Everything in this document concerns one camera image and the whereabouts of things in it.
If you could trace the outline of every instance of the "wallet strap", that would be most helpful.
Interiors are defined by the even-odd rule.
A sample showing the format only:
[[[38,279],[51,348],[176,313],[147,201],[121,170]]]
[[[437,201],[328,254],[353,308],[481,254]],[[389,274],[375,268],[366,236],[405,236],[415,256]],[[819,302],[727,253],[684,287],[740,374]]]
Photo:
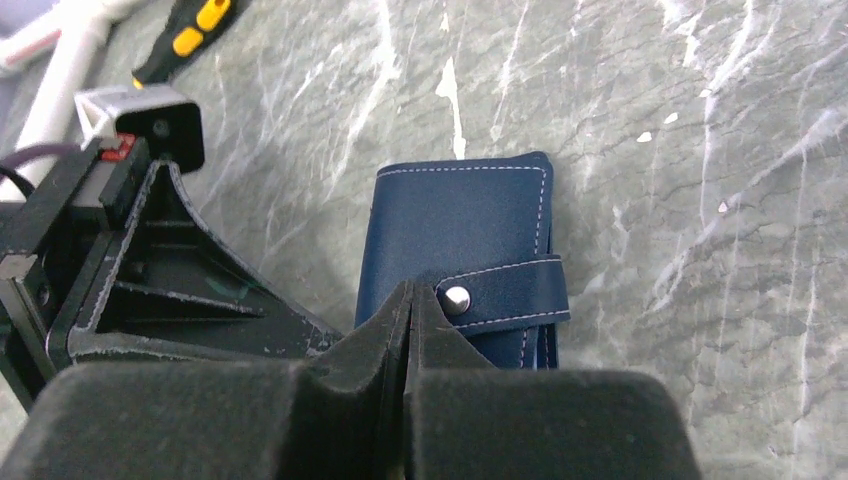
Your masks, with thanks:
[[[436,294],[452,287],[468,292],[470,306],[448,315],[466,337],[553,325],[570,318],[565,275],[558,255],[511,262],[441,279]]]

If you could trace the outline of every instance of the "blue leather wallet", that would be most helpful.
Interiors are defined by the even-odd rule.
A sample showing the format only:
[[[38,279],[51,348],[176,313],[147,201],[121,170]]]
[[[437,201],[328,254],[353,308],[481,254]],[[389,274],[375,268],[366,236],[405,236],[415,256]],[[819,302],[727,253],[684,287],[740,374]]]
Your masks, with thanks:
[[[490,362],[556,368],[556,324],[570,315],[561,259],[551,254],[553,183],[541,152],[381,169],[356,326],[403,280],[429,282],[440,300],[461,287],[470,306],[446,317]]]

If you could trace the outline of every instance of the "metal snap button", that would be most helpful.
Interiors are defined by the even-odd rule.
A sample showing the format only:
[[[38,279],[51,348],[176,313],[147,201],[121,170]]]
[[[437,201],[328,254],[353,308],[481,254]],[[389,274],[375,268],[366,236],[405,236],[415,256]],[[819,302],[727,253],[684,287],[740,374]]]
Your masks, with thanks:
[[[450,316],[462,315],[471,307],[471,294],[463,287],[451,287],[439,299],[442,311]]]

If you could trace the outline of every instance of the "white stitching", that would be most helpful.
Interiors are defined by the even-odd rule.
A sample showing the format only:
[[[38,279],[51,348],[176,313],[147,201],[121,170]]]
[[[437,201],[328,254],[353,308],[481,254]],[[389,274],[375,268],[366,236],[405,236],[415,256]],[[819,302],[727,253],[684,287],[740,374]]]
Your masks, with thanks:
[[[543,177],[547,175],[545,169],[541,167],[450,167],[450,168],[401,168],[398,170],[391,170],[388,172],[383,172],[377,175],[377,178],[386,177],[388,175],[395,175],[398,173],[422,173],[422,172],[466,172],[466,171],[475,171],[475,170],[539,170],[542,172]]]
[[[521,357],[518,359],[518,368],[524,368],[524,350],[527,348],[527,330],[530,329],[524,329],[524,338],[521,339]]]
[[[479,327],[480,325],[491,325],[493,323],[503,323],[503,322],[508,322],[510,320],[524,320],[524,319],[533,318],[533,317],[549,317],[551,315],[560,315],[560,314],[563,314],[563,313],[568,313],[570,311],[571,310],[566,308],[565,310],[557,310],[555,312],[531,313],[529,315],[518,315],[516,317],[498,318],[498,319],[495,319],[495,320],[483,320],[483,321],[480,321],[480,322],[466,323],[465,325],[457,325],[456,328],[457,328],[457,330],[459,330],[459,329],[462,329],[462,328]]]
[[[542,337],[543,338],[542,344],[545,346],[545,368],[550,369],[551,368],[551,358],[550,358],[551,355],[550,355],[550,353],[548,353],[548,332],[547,332],[547,329],[542,327],[542,328],[539,329],[539,333],[544,335]]]
[[[508,268],[523,267],[524,265],[534,265],[534,264],[537,264],[537,263],[548,263],[548,262],[562,262],[562,259],[560,259],[560,258],[546,258],[546,259],[543,259],[543,260],[530,260],[528,262],[513,263],[511,265],[501,265],[500,267],[492,267],[492,268],[487,268],[485,270],[477,270],[476,272],[463,273],[462,275],[454,275],[452,277],[443,278],[442,281],[440,281],[438,284],[436,284],[436,288],[441,287],[443,283],[445,283],[449,280],[456,280],[458,278],[472,277],[474,275],[481,275],[483,273],[497,272],[498,270],[506,270]]]
[[[548,176],[548,172],[542,170],[542,186],[539,188],[539,213],[536,215],[536,238],[533,240],[535,246],[533,247],[533,254],[537,255],[539,253],[539,231],[542,229],[542,205],[544,204],[543,198],[545,196],[545,177]]]

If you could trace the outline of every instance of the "gray marble surface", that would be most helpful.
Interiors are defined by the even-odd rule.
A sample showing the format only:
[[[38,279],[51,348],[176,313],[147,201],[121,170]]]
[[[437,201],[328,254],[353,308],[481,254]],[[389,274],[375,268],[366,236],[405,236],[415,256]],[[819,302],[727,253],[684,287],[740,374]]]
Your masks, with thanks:
[[[171,3],[93,83],[129,82]],[[846,24],[843,0],[254,0],[175,82],[205,122],[185,182],[349,330],[379,167],[543,150],[562,363],[661,379],[708,478],[848,478]]]

